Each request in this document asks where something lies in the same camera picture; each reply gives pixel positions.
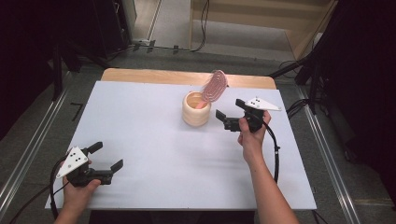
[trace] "white table surface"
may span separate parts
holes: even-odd
[[[207,124],[193,128],[181,117],[184,96],[202,87],[98,81],[70,147],[102,141],[89,155],[91,168],[108,170],[120,159],[124,166],[112,184],[100,186],[91,209],[123,210],[251,210],[256,202],[239,133],[225,131],[216,109],[240,118],[236,98],[260,97],[281,111],[272,111],[270,127],[279,150],[278,185],[292,209],[316,209],[316,203],[278,90],[227,88],[212,104]],[[265,135],[263,155],[275,168],[274,143]],[[57,179],[54,189],[62,181]],[[63,192],[55,195],[58,207]]]

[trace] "gray floor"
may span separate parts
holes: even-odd
[[[172,2],[177,1],[163,0],[162,7],[166,7],[165,3]],[[162,20],[162,16],[166,17],[166,15],[161,15],[160,13],[158,22]],[[157,43],[163,43],[165,47],[173,47],[176,43],[171,42],[177,42],[178,40],[173,39],[173,41],[169,42],[169,39],[172,40],[172,37],[168,36],[168,40],[164,37],[169,33],[160,31],[160,25],[157,23],[153,33],[153,38],[157,39]],[[281,31],[274,32],[282,36]],[[227,51],[227,47],[216,47],[209,42],[205,46],[203,52],[198,53],[180,52],[173,55],[172,51],[159,49],[154,50],[152,53],[146,53],[144,49],[135,52],[127,51],[120,54],[111,62],[111,65],[121,68],[150,68],[194,72],[210,72],[214,69],[221,69],[228,74],[264,76],[277,70],[281,62],[290,60],[292,57],[291,52],[288,50],[288,46],[284,44],[284,38],[274,37],[270,39],[272,40],[267,42],[267,46],[276,46],[275,49],[278,50],[279,53],[267,51],[271,48],[266,49],[265,46],[263,46],[263,50],[257,52],[258,57],[256,57],[252,56],[251,48],[247,48],[247,50],[243,51],[240,50],[240,47],[236,47],[239,49],[235,51],[238,51],[240,55],[234,55]],[[277,44],[271,44],[271,41],[276,40],[279,41]],[[230,41],[236,43],[242,42],[242,40],[235,41],[232,39],[230,39]],[[77,128],[78,119],[80,118],[79,115],[76,121],[72,121],[78,109],[70,104],[85,104],[88,101],[94,82],[99,80],[102,74],[103,70],[96,64],[86,64],[82,67],[79,74],[72,74],[69,92],[64,99],[61,110],[50,126],[47,136],[41,143],[35,155],[35,159],[30,165],[21,186],[13,197],[8,210],[5,212],[4,218],[1,219],[1,223],[8,223],[28,199],[48,184],[50,169],[53,163],[55,163],[67,149],[73,133]],[[294,74],[290,72],[287,76],[292,77]],[[280,77],[276,80],[276,85],[281,92],[286,107],[299,99],[297,89],[292,79]],[[0,184],[2,186],[11,175],[18,160],[34,135],[36,127],[47,112],[50,106],[51,95],[52,88],[49,87],[37,97],[32,106],[21,116],[8,135],[0,142],[0,148],[2,150],[0,164],[3,168],[0,170]],[[389,201],[389,196],[379,181],[377,173],[364,164],[347,162],[344,158],[341,143],[333,130],[331,122],[321,112],[319,112],[318,118],[322,130],[328,139],[336,164],[355,202],[361,223],[395,223],[396,213],[391,210],[393,205]],[[302,155],[308,179],[314,191],[318,212],[328,223],[347,223],[305,112],[302,110],[298,113],[290,120],[290,124]],[[51,213],[49,210],[44,209],[47,198],[47,192],[38,197],[22,213],[19,223],[50,223],[52,221]],[[296,211],[296,214],[302,223],[316,223],[310,211]],[[88,215],[89,211],[84,214],[80,223],[88,223]]]

